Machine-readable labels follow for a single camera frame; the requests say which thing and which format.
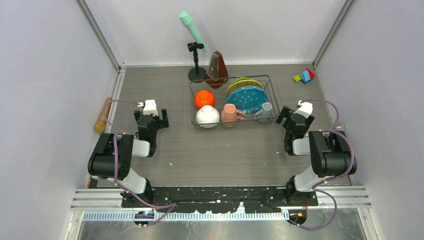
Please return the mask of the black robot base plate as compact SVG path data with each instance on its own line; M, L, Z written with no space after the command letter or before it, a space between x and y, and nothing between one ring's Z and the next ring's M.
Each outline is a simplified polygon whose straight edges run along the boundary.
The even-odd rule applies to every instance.
M276 213L280 207L315 207L315 192L298 192L284 186L155 187L139 196L158 212L213 214L234 213L243 207L246 213Z

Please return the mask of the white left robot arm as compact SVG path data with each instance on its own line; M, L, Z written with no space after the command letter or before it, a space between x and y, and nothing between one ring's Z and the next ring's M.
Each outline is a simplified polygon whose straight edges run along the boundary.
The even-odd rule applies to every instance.
M131 168L132 157L152 157L157 149L158 130L169 127L168 113L161 109L162 118L153 113L134 112L138 131L117 137L102 133L88 160L87 170L92 176L105 179L134 193L141 207L148 207L154 199L151 183Z

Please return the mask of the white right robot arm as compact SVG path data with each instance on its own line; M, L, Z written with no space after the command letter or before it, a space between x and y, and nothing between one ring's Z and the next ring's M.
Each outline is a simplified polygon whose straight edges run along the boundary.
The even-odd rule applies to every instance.
M294 110L284 106L276 120L285 129L284 151L290 156L310 157L309 167L286 183L284 199L291 205L311 198L315 189L325 182L352 175L357 169L344 129L310 131L314 119L311 107Z

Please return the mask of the white bowl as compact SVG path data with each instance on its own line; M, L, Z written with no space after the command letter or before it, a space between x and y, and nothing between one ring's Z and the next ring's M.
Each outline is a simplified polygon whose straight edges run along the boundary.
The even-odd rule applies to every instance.
M220 114L211 105L200 108L195 115L195 122L203 128L213 128L220 122Z

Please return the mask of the orange bowl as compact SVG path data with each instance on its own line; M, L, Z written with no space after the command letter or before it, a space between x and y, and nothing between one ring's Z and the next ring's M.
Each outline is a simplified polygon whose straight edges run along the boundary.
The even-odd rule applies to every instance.
M198 91L193 98L194 106L197 110L200 110L204 106L214 107L216 104L214 94L209 90Z

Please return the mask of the lime green plate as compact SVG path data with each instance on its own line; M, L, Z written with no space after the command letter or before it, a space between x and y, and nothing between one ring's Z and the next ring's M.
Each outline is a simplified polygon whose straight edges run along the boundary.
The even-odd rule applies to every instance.
M238 78L238 79L234 80L234 81L231 83L231 85L232 85L232 84L236 84L236 83L238 83L238 82L240 82L240 81L245 81L245 80L254 80L254 79L253 79L253 78L251 78L251 77L241 77L241 78Z

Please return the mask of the grey printed mug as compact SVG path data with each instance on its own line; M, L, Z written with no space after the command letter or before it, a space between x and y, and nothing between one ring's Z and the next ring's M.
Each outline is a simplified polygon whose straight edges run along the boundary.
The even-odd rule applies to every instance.
M273 116L273 106L269 102L261 105L260 109L253 115L255 120L268 120Z

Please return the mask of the blue dotted plate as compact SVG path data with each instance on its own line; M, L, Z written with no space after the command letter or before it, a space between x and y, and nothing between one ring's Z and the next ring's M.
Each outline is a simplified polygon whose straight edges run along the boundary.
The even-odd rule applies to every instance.
M243 86L234 90L226 99L227 104L233 104L238 110L247 114L258 111L262 104L268 102L266 91L256 86Z

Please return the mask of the woven bamboo plate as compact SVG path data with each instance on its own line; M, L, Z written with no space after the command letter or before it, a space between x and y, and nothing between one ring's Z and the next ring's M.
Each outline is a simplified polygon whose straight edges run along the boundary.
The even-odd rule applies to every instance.
M264 88L264 86L257 80L243 80L243 81L239 81L235 84L230 84L229 87L227 88L225 94L226 97L229 97L230 94L232 92L234 92L236 89L238 88L242 88L242 87L258 87L258 88Z

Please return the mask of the pink floral mug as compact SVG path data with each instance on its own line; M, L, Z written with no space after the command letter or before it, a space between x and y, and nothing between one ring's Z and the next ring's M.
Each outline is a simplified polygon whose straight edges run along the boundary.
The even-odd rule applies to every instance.
M220 114L220 121L227 128L235 127L238 120L245 118L246 113L237 109L232 103L225 104Z

